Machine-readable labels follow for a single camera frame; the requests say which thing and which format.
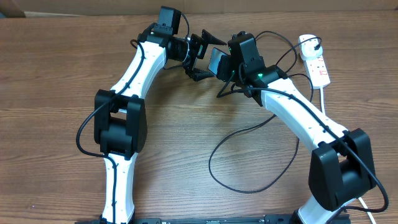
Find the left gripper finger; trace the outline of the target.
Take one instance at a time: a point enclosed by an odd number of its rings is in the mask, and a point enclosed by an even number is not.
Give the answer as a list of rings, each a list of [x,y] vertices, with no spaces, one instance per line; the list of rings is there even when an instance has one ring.
[[[210,34],[207,30],[203,29],[201,32],[201,37],[204,41],[205,46],[209,45],[226,45],[226,42],[216,38],[212,34]]]
[[[211,72],[207,72],[198,68],[194,68],[192,70],[192,75],[191,75],[191,79],[195,82],[199,82],[201,80],[204,80],[206,78],[211,78],[214,77],[215,75]]]

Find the Samsung Galaxy smartphone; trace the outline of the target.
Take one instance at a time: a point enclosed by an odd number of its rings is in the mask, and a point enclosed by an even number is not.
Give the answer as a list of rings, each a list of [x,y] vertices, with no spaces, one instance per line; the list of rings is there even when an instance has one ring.
[[[216,47],[213,48],[211,52],[210,61],[208,64],[208,69],[214,76],[216,76],[218,73],[218,67],[221,61],[221,57],[225,55],[226,53],[223,52],[222,50],[217,49]]]

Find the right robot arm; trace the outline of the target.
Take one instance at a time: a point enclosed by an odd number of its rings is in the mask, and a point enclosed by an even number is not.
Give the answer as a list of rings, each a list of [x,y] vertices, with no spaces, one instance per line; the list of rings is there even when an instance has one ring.
[[[350,204],[380,184],[376,178],[369,136],[350,131],[328,118],[295,87],[287,72],[266,66],[257,38],[240,32],[227,43],[227,53],[213,49],[209,70],[238,89],[218,97],[244,93],[279,117],[311,154],[309,200],[290,216],[290,223],[348,223],[340,215]]]

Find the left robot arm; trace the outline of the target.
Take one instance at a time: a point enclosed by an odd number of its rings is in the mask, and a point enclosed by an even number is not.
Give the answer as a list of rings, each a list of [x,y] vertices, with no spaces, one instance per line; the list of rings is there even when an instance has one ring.
[[[145,97],[168,60],[181,63],[194,81],[210,77],[195,68],[209,45],[224,45],[206,30],[178,38],[183,13],[163,6],[157,22],[138,35],[137,52],[125,74],[110,90],[95,96],[94,139],[106,166],[106,201],[100,223],[132,223],[134,166],[147,137]]]

